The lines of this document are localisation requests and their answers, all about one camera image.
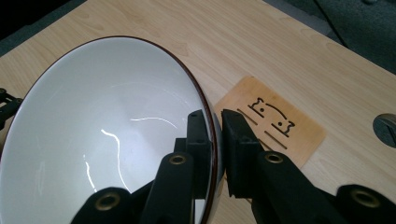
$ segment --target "round hole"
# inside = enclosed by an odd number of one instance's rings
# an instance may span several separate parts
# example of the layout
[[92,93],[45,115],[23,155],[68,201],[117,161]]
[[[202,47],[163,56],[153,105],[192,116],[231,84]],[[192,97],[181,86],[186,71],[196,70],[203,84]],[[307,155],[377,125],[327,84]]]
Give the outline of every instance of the round hole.
[[99,211],[107,211],[120,203],[120,195],[117,192],[109,192],[100,197],[95,204]]
[[176,155],[176,156],[171,157],[171,159],[169,159],[169,162],[171,162],[174,165],[180,165],[180,164],[183,164],[184,162],[186,162],[186,158],[181,155]]
[[361,189],[352,190],[351,196],[355,202],[366,207],[377,208],[380,205],[379,200],[373,194]]
[[276,155],[275,153],[265,155],[265,159],[267,159],[271,163],[281,163],[283,161],[283,158]]
[[396,148],[396,115],[382,114],[373,121],[375,135],[389,147]]

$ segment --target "wooden coaster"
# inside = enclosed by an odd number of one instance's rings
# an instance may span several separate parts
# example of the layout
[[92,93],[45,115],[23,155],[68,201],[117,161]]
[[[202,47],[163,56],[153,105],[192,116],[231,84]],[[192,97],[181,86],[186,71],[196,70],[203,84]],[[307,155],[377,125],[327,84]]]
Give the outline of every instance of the wooden coaster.
[[255,77],[244,77],[215,105],[219,117],[223,109],[241,113],[265,150],[286,154],[299,168],[326,135],[316,122]]

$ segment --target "white bowl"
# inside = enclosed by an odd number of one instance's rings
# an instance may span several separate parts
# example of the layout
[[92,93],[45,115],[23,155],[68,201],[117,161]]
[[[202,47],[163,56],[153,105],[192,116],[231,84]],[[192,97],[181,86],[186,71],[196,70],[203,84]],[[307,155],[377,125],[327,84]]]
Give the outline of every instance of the white bowl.
[[196,210],[206,221],[222,176],[220,134],[191,72],[139,38],[102,38],[70,51],[30,89],[12,122],[0,168],[1,223],[70,223],[99,189],[139,189],[199,109],[213,144],[209,192]]

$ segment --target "wooden tabletop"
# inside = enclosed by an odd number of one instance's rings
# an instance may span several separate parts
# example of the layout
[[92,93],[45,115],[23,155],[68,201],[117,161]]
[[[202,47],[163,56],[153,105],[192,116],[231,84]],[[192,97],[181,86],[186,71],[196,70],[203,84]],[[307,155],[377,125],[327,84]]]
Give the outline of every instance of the wooden tabletop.
[[[326,129],[302,169],[316,187],[334,194],[356,183],[396,202],[396,148],[372,127],[376,116],[396,114],[396,76],[263,1],[88,0],[1,57],[0,86],[24,97],[66,52],[110,35],[170,50],[213,105],[256,77]],[[248,202],[223,192],[213,223],[254,223]]]

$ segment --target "wood grain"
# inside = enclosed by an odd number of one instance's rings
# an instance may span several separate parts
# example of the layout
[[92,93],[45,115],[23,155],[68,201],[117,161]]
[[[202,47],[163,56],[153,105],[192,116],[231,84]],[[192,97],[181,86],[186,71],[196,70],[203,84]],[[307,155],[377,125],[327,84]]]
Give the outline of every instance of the wood grain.
[[396,114],[396,76],[259,0],[88,0],[1,57],[0,86],[23,97],[67,51],[109,35],[169,49],[213,105],[242,77],[256,77],[326,129],[302,169],[314,185],[335,193],[357,183],[396,202],[396,149],[372,128],[377,115]]

